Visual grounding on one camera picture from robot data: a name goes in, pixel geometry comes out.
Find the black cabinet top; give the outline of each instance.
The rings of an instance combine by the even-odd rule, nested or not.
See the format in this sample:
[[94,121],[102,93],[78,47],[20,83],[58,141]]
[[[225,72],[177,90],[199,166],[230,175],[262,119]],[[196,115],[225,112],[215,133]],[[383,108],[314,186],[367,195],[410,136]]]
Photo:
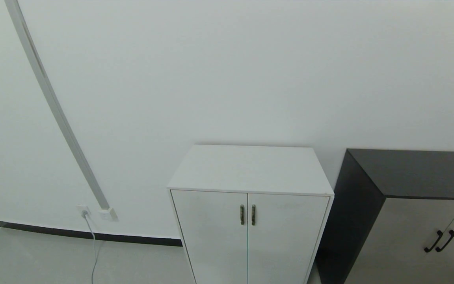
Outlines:
[[454,199],[454,152],[347,151],[387,197]]

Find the black cabinet handle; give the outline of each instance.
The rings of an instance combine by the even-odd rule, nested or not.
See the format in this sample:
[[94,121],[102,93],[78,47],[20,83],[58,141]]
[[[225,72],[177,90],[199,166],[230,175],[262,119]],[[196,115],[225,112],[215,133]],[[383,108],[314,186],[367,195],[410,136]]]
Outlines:
[[252,205],[252,226],[255,226],[255,204]]
[[245,224],[245,206],[243,204],[240,206],[239,217],[241,218],[241,225],[244,225]]
[[431,248],[425,248],[425,249],[424,249],[426,253],[429,253],[431,250],[433,250],[433,249],[434,249],[434,246],[435,246],[437,243],[439,243],[439,241],[440,241],[441,238],[443,237],[443,232],[441,232],[441,230],[438,230],[438,231],[437,231],[437,235],[438,235],[439,237],[437,238],[437,240],[435,241],[435,243],[432,245],[432,247],[431,247]]
[[451,235],[451,237],[449,237],[448,241],[445,243],[445,245],[442,248],[439,248],[439,247],[435,248],[436,252],[438,252],[438,253],[442,252],[446,248],[447,244],[449,244],[449,242],[454,238],[453,230],[449,230],[449,234]]

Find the cabinet top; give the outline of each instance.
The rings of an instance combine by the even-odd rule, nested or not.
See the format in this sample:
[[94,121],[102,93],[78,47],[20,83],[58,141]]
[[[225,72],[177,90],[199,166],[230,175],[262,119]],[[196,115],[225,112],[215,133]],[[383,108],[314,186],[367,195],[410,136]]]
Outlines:
[[194,145],[168,189],[333,196],[312,148]]
[[454,152],[378,149],[348,152],[387,197],[454,199]]

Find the cabinet side panel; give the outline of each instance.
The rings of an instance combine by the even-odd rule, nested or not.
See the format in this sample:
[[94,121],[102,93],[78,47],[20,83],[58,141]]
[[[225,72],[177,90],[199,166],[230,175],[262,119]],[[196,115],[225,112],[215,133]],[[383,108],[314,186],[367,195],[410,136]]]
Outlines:
[[385,197],[346,151],[316,262],[323,284],[343,284]]

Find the black cabinet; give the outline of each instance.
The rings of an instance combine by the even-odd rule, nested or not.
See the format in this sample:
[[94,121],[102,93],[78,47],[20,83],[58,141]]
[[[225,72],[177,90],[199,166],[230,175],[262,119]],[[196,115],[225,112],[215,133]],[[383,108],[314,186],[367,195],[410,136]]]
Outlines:
[[454,284],[454,152],[348,149],[316,262],[323,284]]

